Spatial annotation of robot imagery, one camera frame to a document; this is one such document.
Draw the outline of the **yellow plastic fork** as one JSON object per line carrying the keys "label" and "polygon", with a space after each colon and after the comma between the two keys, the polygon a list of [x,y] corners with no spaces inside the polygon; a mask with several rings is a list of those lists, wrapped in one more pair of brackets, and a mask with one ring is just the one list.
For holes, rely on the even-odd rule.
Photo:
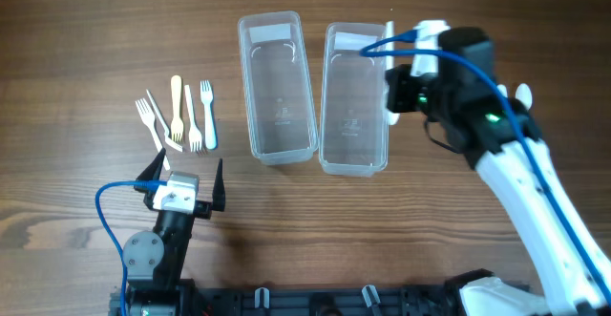
{"label": "yellow plastic fork", "polygon": [[173,75],[170,80],[173,118],[171,121],[171,137],[176,143],[181,143],[184,134],[184,124],[181,117],[182,79]]}

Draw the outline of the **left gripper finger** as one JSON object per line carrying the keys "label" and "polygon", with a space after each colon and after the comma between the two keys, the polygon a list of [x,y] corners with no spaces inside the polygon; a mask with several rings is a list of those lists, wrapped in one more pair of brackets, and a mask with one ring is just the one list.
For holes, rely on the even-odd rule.
{"label": "left gripper finger", "polygon": [[220,158],[212,191],[212,209],[214,211],[223,212],[225,210],[225,204],[226,195],[223,180],[223,160]]}
{"label": "left gripper finger", "polygon": [[134,186],[136,191],[139,193],[154,193],[164,184],[164,181],[159,178],[165,159],[166,150],[161,149],[153,161],[136,177],[137,184]]}

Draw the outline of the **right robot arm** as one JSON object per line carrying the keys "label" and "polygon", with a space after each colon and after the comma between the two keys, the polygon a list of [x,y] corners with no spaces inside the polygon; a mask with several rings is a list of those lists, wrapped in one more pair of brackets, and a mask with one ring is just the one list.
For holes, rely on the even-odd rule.
{"label": "right robot arm", "polygon": [[526,85],[515,96],[495,78],[494,44],[475,27],[429,23],[364,49],[410,59],[386,73],[388,109],[419,112],[444,130],[443,147],[463,156],[510,218],[538,274],[541,294],[486,269],[449,279],[449,315],[606,315],[610,262],[566,194],[530,109]]}

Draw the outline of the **white spoon wide handle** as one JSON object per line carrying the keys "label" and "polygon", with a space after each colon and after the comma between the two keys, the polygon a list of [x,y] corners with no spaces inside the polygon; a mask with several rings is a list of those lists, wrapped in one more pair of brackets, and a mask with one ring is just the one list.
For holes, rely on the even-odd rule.
{"label": "white spoon wide handle", "polygon": [[507,88],[505,85],[499,84],[497,86],[497,89],[499,90],[499,92],[504,96],[507,97],[508,96],[508,92],[507,92]]}

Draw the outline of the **white fork bluish handle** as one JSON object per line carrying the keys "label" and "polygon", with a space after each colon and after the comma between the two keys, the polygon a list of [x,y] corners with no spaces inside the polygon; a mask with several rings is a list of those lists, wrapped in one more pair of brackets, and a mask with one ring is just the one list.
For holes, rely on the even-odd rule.
{"label": "white fork bluish handle", "polygon": [[200,100],[204,108],[204,141],[207,150],[218,147],[216,127],[212,110],[214,94],[209,80],[200,82]]}

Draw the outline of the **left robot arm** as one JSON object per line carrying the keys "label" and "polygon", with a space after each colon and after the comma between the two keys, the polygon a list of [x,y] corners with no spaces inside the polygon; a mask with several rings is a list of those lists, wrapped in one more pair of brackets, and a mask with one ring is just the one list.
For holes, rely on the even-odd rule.
{"label": "left robot arm", "polygon": [[167,180],[159,178],[164,161],[165,152],[160,151],[133,181],[157,219],[151,230],[137,232],[122,247],[118,315],[212,313],[195,282],[183,279],[181,272],[195,220],[208,220],[225,209],[223,162],[218,162],[211,199],[200,200],[198,176],[175,171]]}

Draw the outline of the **thin white fork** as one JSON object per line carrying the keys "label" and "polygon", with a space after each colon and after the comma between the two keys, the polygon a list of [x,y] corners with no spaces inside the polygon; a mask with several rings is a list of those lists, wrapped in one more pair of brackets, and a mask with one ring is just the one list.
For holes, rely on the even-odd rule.
{"label": "thin white fork", "polygon": [[153,107],[153,110],[154,110],[154,112],[155,112],[155,115],[157,116],[157,119],[159,120],[159,122],[160,122],[160,124],[161,124],[161,127],[162,127],[162,129],[163,129],[164,141],[165,141],[165,142],[166,142],[166,143],[167,143],[167,144],[168,144],[168,145],[169,145],[171,148],[173,148],[174,150],[179,151],[179,152],[182,152],[182,151],[183,151],[183,147],[182,147],[180,144],[178,144],[177,142],[175,142],[174,140],[172,140],[172,139],[171,139],[171,137],[170,137],[170,135],[171,135],[171,133],[170,133],[170,128],[169,128],[169,126],[167,125],[167,123],[166,123],[166,121],[165,121],[165,119],[164,119],[164,117],[163,117],[163,115],[162,115],[162,113],[161,113],[160,109],[158,108],[158,105],[157,105],[157,103],[156,103],[156,101],[155,101],[155,99],[154,99],[154,97],[153,97],[152,93],[151,93],[149,90],[146,90],[146,93],[147,93],[148,98],[149,98],[149,100],[150,100],[150,102],[151,102],[151,105],[152,105],[152,107]]}

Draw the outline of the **white fork slim handle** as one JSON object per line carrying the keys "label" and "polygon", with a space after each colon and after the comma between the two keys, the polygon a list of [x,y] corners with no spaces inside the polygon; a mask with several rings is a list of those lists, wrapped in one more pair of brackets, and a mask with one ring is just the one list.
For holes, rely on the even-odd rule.
{"label": "white fork slim handle", "polygon": [[189,116],[189,123],[190,123],[189,132],[188,132],[190,151],[194,153],[199,153],[202,150],[202,135],[201,135],[199,127],[197,126],[194,102],[193,102],[191,88],[189,85],[184,86],[184,92],[185,92],[187,113]]}

